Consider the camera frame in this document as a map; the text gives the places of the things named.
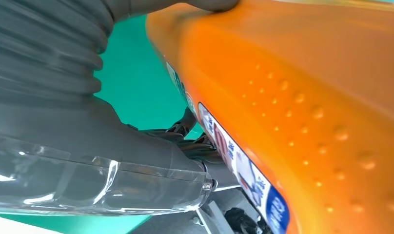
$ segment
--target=teal background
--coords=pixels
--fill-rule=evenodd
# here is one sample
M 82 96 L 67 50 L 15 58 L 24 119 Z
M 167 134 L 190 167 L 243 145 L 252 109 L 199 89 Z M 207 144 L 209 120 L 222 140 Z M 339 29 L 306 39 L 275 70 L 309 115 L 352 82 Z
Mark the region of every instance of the teal background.
M 124 123 L 140 129 L 168 128 L 179 120 L 185 101 L 171 83 L 145 33 L 145 17 L 117 24 L 102 55 L 98 97 L 108 101 Z M 191 137 L 201 133 L 197 127 Z M 0 215 L 64 234 L 126 234 L 149 217 Z

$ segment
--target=orange plastic bottle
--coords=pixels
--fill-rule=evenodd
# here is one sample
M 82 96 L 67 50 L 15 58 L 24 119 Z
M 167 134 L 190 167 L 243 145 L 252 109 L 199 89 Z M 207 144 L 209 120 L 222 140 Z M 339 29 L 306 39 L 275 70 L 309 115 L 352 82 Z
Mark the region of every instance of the orange plastic bottle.
M 394 234 L 394 4 L 331 3 L 178 4 L 147 31 L 276 234 Z

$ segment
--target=transparent plastic bin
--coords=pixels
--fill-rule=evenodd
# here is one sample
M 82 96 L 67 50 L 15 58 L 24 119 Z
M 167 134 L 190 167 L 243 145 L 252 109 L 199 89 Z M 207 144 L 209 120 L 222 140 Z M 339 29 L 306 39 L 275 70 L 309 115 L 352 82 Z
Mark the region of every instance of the transparent plastic bin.
M 205 172 L 117 162 L 0 136 L 0 213 L 167 214 L 207 199 Z

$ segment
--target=ribbed hose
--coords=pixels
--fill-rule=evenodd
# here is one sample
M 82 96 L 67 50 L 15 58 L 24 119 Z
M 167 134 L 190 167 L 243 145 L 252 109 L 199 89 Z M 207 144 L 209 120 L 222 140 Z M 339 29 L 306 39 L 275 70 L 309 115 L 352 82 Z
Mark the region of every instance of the ribbed hose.
M 0 97 L 80 99 L 113 28 L 101 0 L 0 0 Z

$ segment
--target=white surface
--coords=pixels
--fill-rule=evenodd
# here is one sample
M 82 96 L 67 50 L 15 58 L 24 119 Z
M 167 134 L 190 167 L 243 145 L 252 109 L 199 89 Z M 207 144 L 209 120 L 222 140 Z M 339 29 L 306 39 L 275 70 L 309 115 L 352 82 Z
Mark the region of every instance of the white surface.
M 35 227 L 32 225 L 12 221 L 0 217 L 0 234 L 60 234 L 51 230 Z

